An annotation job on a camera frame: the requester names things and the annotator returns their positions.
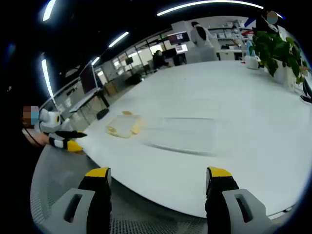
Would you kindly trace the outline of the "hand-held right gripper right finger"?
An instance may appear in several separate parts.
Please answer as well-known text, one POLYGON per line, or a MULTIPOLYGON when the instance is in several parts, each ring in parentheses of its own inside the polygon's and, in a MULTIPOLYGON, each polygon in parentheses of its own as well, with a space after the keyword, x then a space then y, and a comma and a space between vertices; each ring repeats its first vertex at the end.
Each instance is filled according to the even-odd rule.
POLYGON ((205 211, 209 234, 273 234, 278 229, 265 205, 217 167, 207 168, 205 211))

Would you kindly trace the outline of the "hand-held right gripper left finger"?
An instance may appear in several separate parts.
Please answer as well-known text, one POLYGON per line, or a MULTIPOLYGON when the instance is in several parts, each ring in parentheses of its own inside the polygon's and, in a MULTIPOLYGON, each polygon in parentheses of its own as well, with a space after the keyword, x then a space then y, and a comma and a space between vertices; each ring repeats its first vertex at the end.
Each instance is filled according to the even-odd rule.
POLYGON ((111 211, 111 169, 92 169, 78 188, 71 188, 52 205, 40 230, 44 234, 108 234, 111 211))

